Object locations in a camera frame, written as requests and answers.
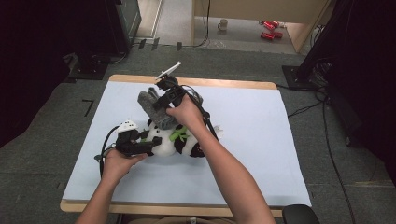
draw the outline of black fabric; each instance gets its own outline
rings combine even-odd
[[[54,88],[68,75],[69,47],[42,2],[0,7],[0,147],[23,133]]]

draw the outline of forearm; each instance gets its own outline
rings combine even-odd
[[[208,160],[221,194],[238,223],[275,223],[256,181],[245,166],[205,128],[194,136]]]
[[[115,184],[101,181],[76,223],[106,223]]]

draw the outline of wooden table edge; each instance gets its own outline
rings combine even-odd
[[[87,205],[85,201],[61,200],[61,210],[64,212],[82,212]],[[167,205],[167,204],[128,204],[112,203],[109,213],[116,214],[140,214],[140,215],[169,215],[169,216],[198,216],[198,217],[232,217],[228,207],[210,206],[188,206],[188,205]],[[281,207],[271,207],[274,217],[282,217]]]
[[[119,75],[119,74],[111,76],[109,81],[152,83],[152,84],[156,83],[155,77]],[[179,82],[180,85],[189,85],[189,86],[277,90],[276,84],[273,82],[240,81],[240,80],[208,79],[208,78],[193,78],[193,77],[177,77],[177,81]]]

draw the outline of black tape mark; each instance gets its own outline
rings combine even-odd
[[[140,41],[140,44],[139,44],[139,49],[142,49],[142,48],[144,48],[144,47],[145,47],[145,45],[146,45],[146,39],[143,39],[142,41]]]
[[[152,49],[151,50],[155,50],[158,47],[158,42],[160,42],[160,38],[157,37],[154,39],[154,43],[152,44]]]
[[[90,102],[90,106],[88,107],[88,110],[87,110],[87,112],[85,113],[85,115],[84,115],[84,117],[87,117],[88,116],[88,114],[90,113],[90,110],[91,110],[91,108],[92,108],[92,105],[93,105],[93,102],[95,102],[94,100],[82,100],[82,102]]]
[[[183,44],[181,42],[177,42],[177,49],[176,51],[180,51],[182,48]]]

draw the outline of gray carpet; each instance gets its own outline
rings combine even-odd
[[[113,74],[157,76],[181,61],[175,77],[271,81],[286,85],[281,65],[299,65],[304,56],[150,45],[117,64],[103,81],[60,84],[29,129],[0,149],[0,223],[73,223],[78,214],[59,208],[65,185],[90,127],[106,81]],[[312,92],[281,89],[288,113],[312,105]],[[92,109],[86,115],[90,103]],[[325,106],[332,154],[344,181],[356,223],[393,223],[396,191],[383,163],[365,148],[346,147],[346,135],[330,105]],[[297,154],[313,209],[321,223],[351,223],[326,147],[322,107],[290,118]]]

